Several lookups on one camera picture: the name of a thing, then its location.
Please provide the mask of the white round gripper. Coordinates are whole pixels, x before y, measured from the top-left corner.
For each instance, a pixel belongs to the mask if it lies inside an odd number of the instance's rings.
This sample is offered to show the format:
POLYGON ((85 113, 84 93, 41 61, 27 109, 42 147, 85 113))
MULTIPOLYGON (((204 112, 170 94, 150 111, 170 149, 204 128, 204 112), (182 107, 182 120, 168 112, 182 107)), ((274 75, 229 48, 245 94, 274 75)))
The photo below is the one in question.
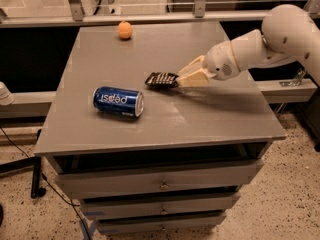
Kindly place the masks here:
POLYGON ((180 87, 202 87, 211 78, 225 81, 240 74, 230 41, 213 46, 207 54, 200 55, 177 72, 180 87))

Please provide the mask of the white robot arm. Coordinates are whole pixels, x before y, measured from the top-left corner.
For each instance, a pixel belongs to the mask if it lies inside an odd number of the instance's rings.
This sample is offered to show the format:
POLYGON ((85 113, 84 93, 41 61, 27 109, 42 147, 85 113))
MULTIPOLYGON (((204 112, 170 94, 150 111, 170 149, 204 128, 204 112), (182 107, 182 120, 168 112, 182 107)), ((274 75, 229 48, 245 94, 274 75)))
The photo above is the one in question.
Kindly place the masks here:
POLYGON ((320 81, 320 30, 303 9, 290 4, 270 10, 259 30, 213 46, 177 73, 181 87, 224 81, 251 68, 297 61, 320 81))

